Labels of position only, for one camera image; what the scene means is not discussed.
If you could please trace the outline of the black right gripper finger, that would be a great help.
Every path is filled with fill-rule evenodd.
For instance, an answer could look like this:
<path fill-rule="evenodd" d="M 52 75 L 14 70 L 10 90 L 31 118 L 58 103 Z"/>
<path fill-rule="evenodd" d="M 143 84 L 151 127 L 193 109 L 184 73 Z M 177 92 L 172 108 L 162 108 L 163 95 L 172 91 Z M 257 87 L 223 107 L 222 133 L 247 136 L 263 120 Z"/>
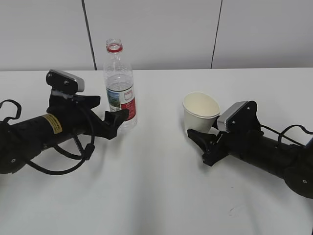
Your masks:
<path fill-rule="evenodd" d="M 193 129 L 187 130 L 187 136 L 191 139 L 204 153 L 211 151 L 216 142 L 218 141 L 219 135 L 208 134 L 198 132 Z"/>

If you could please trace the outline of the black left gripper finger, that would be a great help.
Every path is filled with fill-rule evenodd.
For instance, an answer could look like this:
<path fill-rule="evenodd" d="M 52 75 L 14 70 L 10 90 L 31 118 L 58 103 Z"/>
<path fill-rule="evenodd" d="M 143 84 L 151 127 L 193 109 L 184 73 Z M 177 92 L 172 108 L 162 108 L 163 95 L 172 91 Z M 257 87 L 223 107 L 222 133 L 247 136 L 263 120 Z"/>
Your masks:
<path fill-rule="evenodd" d="M 129 110 L 120 110 L 116 112 L 105 111 L 104 122 L 109 125 L 110 128 L 118 130 L 118 128 L 128 119 Z"/>

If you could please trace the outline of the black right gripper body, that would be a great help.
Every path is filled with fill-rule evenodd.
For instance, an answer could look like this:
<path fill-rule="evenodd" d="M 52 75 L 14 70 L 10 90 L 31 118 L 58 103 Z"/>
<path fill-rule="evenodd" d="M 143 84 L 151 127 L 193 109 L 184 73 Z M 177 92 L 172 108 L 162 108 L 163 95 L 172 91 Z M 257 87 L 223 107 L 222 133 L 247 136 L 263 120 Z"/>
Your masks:
<path fill-rule="evenodd" d="M 232 153 L 239 156 L 247 151 L 254 134 L 263 134 L 256 115 L 245 117 L 242 122 L 236 130 L 229 133 L 223 131 L 219 131 L 217 135 L 202 133 L 202 160 L 206 165 L 213 166 Z"/>

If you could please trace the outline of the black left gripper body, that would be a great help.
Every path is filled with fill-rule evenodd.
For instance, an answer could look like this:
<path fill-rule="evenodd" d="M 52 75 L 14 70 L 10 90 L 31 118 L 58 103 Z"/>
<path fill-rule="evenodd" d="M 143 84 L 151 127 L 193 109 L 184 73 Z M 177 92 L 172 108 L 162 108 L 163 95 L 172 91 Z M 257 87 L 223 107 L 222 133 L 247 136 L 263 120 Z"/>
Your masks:
<path fill-rule="evenodd" d="M 61 124 L 63 132 L 84 134 L 111 140 L 117 136 L 113 115 L 102 121 L 92 109 L 99 106 L 101 97 L 98 95 L 73 95 L 64 98 L 51 95 L 47 112 L 54 115 Z"/>

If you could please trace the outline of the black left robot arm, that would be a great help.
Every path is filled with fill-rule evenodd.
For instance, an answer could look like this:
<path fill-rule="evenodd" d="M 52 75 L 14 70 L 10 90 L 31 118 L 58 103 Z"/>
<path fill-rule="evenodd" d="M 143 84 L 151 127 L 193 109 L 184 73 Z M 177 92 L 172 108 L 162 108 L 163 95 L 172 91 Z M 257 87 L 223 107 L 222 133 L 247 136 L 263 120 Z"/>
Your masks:
<path fill-rule="evenodd" d="M 20 118 L 22 107 L 15 100 L 7 100 L 17 107 L 17 112 L 0 122 L 0 172 L 15 173 L 25 165 L 48 175 L 64 175 L 78 169 L 92 156 L 95 138 L 115 138 L 118 128 L 129 115 L 128 110 L 106 111 L 105 119 L 100 119 L 92 111 L 100 100 L 97 95 L 73 95 L 69 98 L 51 95 L 45 115 L 13 125 L 9 121 Z M 33 162 L 35 157 L 50 148 L 78 163 L 66 170 L 53 171 Z"/>

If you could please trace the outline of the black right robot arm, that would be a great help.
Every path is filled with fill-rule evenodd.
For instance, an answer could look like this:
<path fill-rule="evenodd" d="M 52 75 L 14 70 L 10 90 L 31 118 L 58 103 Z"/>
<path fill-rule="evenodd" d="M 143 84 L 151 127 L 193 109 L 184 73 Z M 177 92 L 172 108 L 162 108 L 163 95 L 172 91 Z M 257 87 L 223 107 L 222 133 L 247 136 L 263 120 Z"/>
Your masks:
<path fill-rule="evenodd" d="M 278 178 L 295 193 L 313 197 L 313 142 L 306 145 L 284 144 L 265 137 L 257 119 L 249 129 L 218 134 L 187 130 L 187 136 L 202 151 L 202 161 L 213 166 L 228 155 L 260 168 Z"/>

